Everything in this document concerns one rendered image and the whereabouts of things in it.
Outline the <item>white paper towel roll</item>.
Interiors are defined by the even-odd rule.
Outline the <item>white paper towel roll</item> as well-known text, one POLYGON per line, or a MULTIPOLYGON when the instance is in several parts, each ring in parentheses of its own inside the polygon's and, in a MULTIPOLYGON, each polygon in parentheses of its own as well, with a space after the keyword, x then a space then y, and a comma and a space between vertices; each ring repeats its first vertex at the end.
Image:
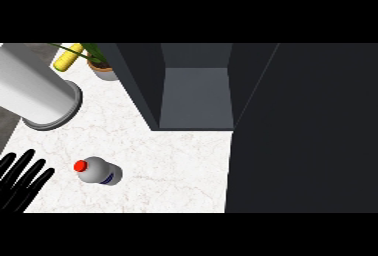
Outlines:
POLYGON ((63 80, 22 43, 0 46, 0 106, 25 125, 48 131, 65 125, 82 103, 82 91, 63 80))

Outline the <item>white bottle with red cap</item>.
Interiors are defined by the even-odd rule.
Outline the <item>white bottle with red cap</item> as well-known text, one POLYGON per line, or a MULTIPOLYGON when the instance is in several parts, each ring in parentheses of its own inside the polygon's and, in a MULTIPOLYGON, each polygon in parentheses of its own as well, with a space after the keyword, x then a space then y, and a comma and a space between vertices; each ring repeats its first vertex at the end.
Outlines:
POLYGON ((122 179, 121 168, 100 157, 88 157, 74 164, 78 178, 85 183, 113 186, 122 179))

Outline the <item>potted green plant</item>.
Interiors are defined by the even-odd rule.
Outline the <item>potted green plant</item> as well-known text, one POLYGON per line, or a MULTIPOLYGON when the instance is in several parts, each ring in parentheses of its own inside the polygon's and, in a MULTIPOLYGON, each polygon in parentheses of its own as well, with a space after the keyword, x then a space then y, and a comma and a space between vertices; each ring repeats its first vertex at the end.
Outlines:
MULTIPOLYGON (((96 43, 80 43, 84 47, 82 53, 78 58, 84 58, 87 61, 88 68, 91 69, 94 75, 105 81, 116 81, 118 77, 108 63, 105 55, 97 47, 96 43)), ((51 46, 66 50, 69 47, 63 47, 51 43, 51 46)))

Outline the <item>yellow corn cob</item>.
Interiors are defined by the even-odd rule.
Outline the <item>yellow corn cob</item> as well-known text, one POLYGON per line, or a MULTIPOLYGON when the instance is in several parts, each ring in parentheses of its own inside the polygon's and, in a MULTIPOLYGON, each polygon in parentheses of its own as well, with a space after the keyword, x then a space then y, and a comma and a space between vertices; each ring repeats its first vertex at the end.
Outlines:
POLYGON ((80 43, 71 45, 53 63, 53 67, 57 71, 65 72, 68 70, 77 58, 80 57, 82 50, 84 47, 80 43))

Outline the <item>dark grey cabinet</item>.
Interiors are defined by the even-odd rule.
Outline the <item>dark grey cabinet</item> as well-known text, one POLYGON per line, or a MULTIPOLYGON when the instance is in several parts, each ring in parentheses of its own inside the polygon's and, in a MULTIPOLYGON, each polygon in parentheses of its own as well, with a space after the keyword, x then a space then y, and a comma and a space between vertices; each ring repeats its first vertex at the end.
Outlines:
POLYGON ((102 43, 100 51, 153 131, 232 131, 274 43, 102 43))

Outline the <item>dark grey cabinet door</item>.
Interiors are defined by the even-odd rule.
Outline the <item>dark grey cabinet door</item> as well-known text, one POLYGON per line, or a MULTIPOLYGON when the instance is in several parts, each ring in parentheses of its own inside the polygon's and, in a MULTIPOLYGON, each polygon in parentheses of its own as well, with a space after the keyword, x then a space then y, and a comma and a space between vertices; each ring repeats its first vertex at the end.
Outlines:
POLYGON ((378 212, 378 44, 277 46, 232 135, 232 212, 378 212))

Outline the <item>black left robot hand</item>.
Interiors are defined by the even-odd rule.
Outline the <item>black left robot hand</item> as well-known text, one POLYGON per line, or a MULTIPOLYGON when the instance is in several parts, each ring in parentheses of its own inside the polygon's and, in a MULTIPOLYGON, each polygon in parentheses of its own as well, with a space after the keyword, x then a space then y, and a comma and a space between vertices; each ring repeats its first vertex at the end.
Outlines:
POLYGON ((32 160, 34 149, 28 149, 20 158, 10 152, 0 159, 0 213, 22 213, 28 208, 46 182, 54 174, 54 169, 41 169, 44 159, 38 159, 26 172, 23 169, 32 160))

